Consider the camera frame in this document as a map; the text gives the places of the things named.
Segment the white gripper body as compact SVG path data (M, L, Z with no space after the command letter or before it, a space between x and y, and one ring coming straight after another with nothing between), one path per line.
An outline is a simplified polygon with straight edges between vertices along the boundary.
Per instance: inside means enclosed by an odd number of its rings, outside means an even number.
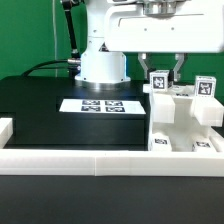
M167 16L147 16L142 4L113 6L105 16L105 44L138 53L224 51L224 3L178 3Z

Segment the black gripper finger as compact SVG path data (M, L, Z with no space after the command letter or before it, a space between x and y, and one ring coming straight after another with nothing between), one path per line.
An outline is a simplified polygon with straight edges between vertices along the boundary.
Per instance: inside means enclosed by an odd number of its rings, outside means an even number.
M138 61L143 68L144 71L144 78L146 80L150 79L150 73L153 71L153 68L150 64L150 55L148 53L139 53L138 54Z
M172 74L172 80L174 82L178 82L181 77L180 70L186 61L186 54L185 53L177 53L175 55L175 60L176 60L176 64L175 64L174 68L171 70L171 74Z

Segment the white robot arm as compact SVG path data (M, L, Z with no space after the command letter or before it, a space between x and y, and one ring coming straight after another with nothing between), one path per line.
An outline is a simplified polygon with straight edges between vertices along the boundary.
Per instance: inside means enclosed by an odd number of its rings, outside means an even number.
M189 53L224 51L224 0L84 0L87 48L82 84L96 89L128 83L126 52L173 53L174 79Z

